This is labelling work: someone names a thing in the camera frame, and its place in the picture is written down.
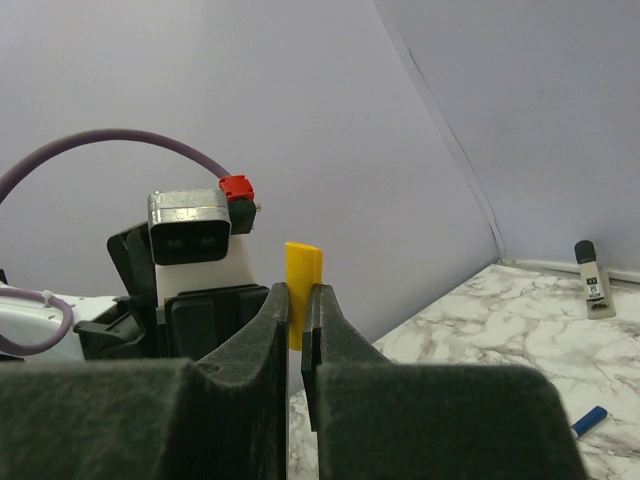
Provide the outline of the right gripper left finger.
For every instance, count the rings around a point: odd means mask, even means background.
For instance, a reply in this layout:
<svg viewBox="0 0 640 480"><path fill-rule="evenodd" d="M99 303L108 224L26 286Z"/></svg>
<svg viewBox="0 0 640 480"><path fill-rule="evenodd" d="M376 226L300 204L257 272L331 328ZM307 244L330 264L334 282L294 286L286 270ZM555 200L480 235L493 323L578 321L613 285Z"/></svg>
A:
<svg viewBox="0 0 640 480"><path fill-rule="evenodd" d="M199 361L1 367L5 479L283 479L288 291Z"/></svg>

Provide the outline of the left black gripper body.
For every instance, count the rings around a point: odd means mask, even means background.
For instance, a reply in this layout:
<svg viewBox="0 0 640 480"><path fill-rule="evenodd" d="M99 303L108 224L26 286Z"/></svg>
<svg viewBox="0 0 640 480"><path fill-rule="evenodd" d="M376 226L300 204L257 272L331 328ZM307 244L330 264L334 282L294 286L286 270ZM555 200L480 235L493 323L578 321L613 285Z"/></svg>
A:
<svg viewBox="0 0 640 480"><path fill-rule="evenodd" d="M199 360L252 320L269 293L255 283L187 287L158 304L147 225L113 235L107 250L129 295L74 327L87 360Z"/></svg>

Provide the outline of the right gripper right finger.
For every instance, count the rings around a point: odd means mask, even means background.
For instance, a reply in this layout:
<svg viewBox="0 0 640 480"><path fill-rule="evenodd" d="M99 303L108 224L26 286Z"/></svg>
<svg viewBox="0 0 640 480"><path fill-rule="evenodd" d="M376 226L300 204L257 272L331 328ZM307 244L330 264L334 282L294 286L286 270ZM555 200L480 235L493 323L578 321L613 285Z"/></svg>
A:
<svg viewBox="0 0 640 480"><path fill-rule="evenodd" d="M559 394L520 365L397 364L311 290L301 367L323 479L583 479Z"/></svg>

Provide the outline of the yellow pen cap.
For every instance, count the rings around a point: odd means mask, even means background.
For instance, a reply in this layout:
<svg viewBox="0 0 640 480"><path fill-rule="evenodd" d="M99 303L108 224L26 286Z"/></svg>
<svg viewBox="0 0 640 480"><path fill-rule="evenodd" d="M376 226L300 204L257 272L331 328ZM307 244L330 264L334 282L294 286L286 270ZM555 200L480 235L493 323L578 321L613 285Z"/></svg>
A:
<svg viewBox="0 0 640 480"><path fill-rule="evenodd" d="M301 351L309 295L315 284L322 282L323 252L297 242L285 244L285 283L289 295L289 348Z"/></svg>

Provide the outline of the blue pen cap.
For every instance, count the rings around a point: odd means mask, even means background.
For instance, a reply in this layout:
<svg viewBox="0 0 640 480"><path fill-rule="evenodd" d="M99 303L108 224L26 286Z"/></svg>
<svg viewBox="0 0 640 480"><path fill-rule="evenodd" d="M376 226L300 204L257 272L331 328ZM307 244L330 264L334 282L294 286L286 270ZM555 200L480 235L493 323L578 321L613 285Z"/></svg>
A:
<svg viewBox="0 0 640 480"><path fill-rule="evenodd" d="M580 417L572 426L571 431L575 438L581 438L599 423L605 420L608 411L602 406L595 406L589 412Z"/></svg>

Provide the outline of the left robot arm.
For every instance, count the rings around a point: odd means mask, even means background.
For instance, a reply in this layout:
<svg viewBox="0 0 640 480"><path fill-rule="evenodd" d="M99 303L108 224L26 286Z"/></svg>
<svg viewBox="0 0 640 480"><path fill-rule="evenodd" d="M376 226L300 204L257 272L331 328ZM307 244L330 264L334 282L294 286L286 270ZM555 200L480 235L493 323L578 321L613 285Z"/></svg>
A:
<svg viewBox="0 0 640 480"><path fill-rule="evenodd" d="M1 286L1 357L71 362L189 357L198 360L252 320L269 289L257 284L243 239L219 261L156 265L146 224L112 236L107 249L124 297L35 292Z"/></svg>

